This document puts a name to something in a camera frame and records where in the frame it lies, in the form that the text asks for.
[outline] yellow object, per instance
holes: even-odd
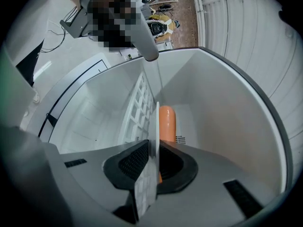
[[[168,20],[170,20],[170,17],[166,16],[166,15],[162,15],[162,14],[154,14],[154,15],[151,15],[149,17],[149,19],[154,19],[154,20],[161,20],[163,22],[166,22]],[[175,26],[175,23],[173,20],[171,20],[171,23],[168,25],[168,28],[173,31],[175,30],[176,26]],[[159,36],[158,38],[156,38],[156,42],[161,42],[161,41],[164,41],[166,39],[168,39],[170,37],[170,33],[166,33],[162,36]]]

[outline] white wall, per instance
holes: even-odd
[[[60,44],[63,35],[55,35],[49,30],[62,34],[60,20],[74,7],[71,0],[51,0],[46,16],[47,32],[43,48],[51,49]],[[88,37],[74,39],[68,33],[59,48],[49,53],[40,53],[35,73],[47,63],[51,63],[51,66],[35,80],[35,87],[41,99],[68,72],[100,52],[104,53],[111,66],[125,61],[120,54],[109,53],[102,43],[94,42]]]
[[[206,47],[248,73],[276,107],[290,139],[294,181],[303,165],[303,40],[275,0],[202,0]]]
[[[284,150],[263,101],[233,70],[204,53],[197,52],[187,69],[188,102],[200,147],[227,157],[278,194],[285,187]]]
[[[75,93],[60,115],[50,143],[61,154],[115,146],[142,61],[101,73]]]
[[[189,145],[227,157],[280,193],[286,179],[284,150],[259,96],[199,49],[160,53],[154,63],[144,66],[149,83],[155,85],[152,91],[161,105],[182,113],[177,124],[195,131]],[[192,117],[186,117],[186,109]]]

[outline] grey surface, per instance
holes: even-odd
[[[138,141],[135,141],[106,149],[63,154],[61,155],[61,158],[63,162],[80,158],[87,161],[85,164],[68,168],[68,171],[91,198],[102,207],[112,212],[118,207],[125,205],[129,191],[116,189],[112,185],[103,172],[103,163],[109,157],[118,154],[137,143]]]
[[[159,195],[157,201],[140,219],[139,226],[231,226],[245,220],[223,182],[239,180],[262,204],[274,194],[228,159],[186,145],[175,144],[198,163],[194,181],[182,192]]]
[[[236,68],[201,49],[161,52],[158,63],[160,78],[151,80],[162,81],[163,87],[156,88],[155,98],[176,106],[177,114],[178,105],[189,106],[192,129],[183,127],[187,118],[177,123],[188,144],[228,158],[277,194],[283,192],[291,157],[266,95]]]
[[[18,128],[0,127],[0,132],[0,157],[9,179],[47,225],[130,226],[77,184],[55,145]]]
[[[87,16],[87,11],[85,9],[81,9],[72,20],[72,22],[65,22],[63,20],[60,21],[60,25],[66,29],[68,33],[73,38],[79,38],[82,35],[82,31],[89,23],[89,19]]]
[[[141,12],[144,16],[144,19],[148,19],[152,13],[151,13],[151,8],[149,5],[147,4],[144,4],[142,7],[141,7]]]
[[[41,131],[40,139],[43,142],[48,142],[53,127],[46,120],[46,114],[49,113],[58,119],[77,90],[90,78],[100,74],[100,71],[106,70],[107,66],[102,59],[93,58],[84,61],[65,75],[40,102],[29,122],[27,131],[37,136]]]
[[[104,208],[102,208],[97,203],[96,199],[92,198],[92,196],[88,192],[86,192],[81,185],[78,184],[75,178],[70,174],[69,168],[66,168],[66,166],[64,165],[62,158],[59,155],[59,152],[55,145],[45,143],[44,146],[52,170],[53,177],[57,184],[57,188],[61,192],[66,204],[69,207],[73,226],[81,227],[81,226],[100,226],[100,225],[102,226],[130,225],[127,222],[117,218],[110,212],[106,211]],[[94,179],[94,181],[91,181],[90,184],[96,184],[95,181],[96,179]],[[102,192],[100,190],[99,194],[108,195],[109,192]]]
[[[273,103],[270,101],[266,93],[263,91],[263,89],[242,69],[240,69],[237,65],[233,64],[231,61],[228,59],[218,55],[217,53],[204,48],[200,47],[201,50],[204,50],[211,55],[219,58],[226,64],[228,64],[231,68],[236,70],[248,83],[256,90],[256,92],[259,94],[259,96],[262,98],[263,102],[266,104],[267,108],[269,109],[270,113],[272,114],[272,117],[275,120],[275,123],[278,127],[283,146],[284,146],[284,151],[285,151],[285,157],[286,157],[286,164],[287,164],[287,180],[286,180],[286,190],[290,190],[292,188],[292,179],[293,179],[293,157],[292,157],[292,150],[290,147],[290,142],[288,139],[288,135],[285,129],[285,126],[282,122],[282,119],[280,118],[280,115],[278,114],[275,106]]]
[[[112,147],[102,150],[61,155],[63,161],[79,158],[87,163],[68,168],[77,183],[97,203],[107,210],[114,210],[125,203],[127,191],[117,190],[102,172],[102,162],[127,147]],[[275,198],[274,193],[228,159],[175,144],[175,147],[190,154],[198,163],[198,174],[182,192],[159,195],[141,217],[139,226],[230,226],[245,220],[244,215],[231,198],[223,183],[237,179],[263,206]]]

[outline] white plastic panel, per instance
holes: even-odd
[[[119,133],[118,145],[148,138],[149,117],[153,110],[153,96],[144,72],[132,91]]]
[[[227,4],[226,24],[222,23],[226,16],[224,8],[217,10],[217,4],[223,1]],[[292,139],[303,133],[303,46],[298,33],[279,18],[281,5],[276,0],[202,3],[206,48],[235,63],[258,83],[276,107],[293,144]],[[222,30],[228,31],[225,52],[218,49],[224,39]],[[298,154],[293,157],[296,179],[303,157],[298,150],[293,154]]]
[[[61,154],[117,145],[125,112],[142,70],[141,60],[126,62],[84,83],[60,114],[49,142],[55,144]],[[125,131],[131,139],[136,134],[138,112],[134,112],[134,123]]]
[[[190,58],[188,50],[160,53],[152,74],[159,79],[147,73],[161,88],[158,94],[152,91],[155,98],[161,95],[161,105],[175,109],[177,135],[189,146],[227,157],[280,193],[285,188],[285,153],[263,101],[219,60],[199,49],[190,51]]]

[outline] white bin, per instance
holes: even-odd
[[[289,181],[289,142],[268,98],[244,77],[201,49],[125,62],[77,91],[50,142],[71,153],[147,139],[159,102],[176,112],[177,142],[228,158],[279,194]]]

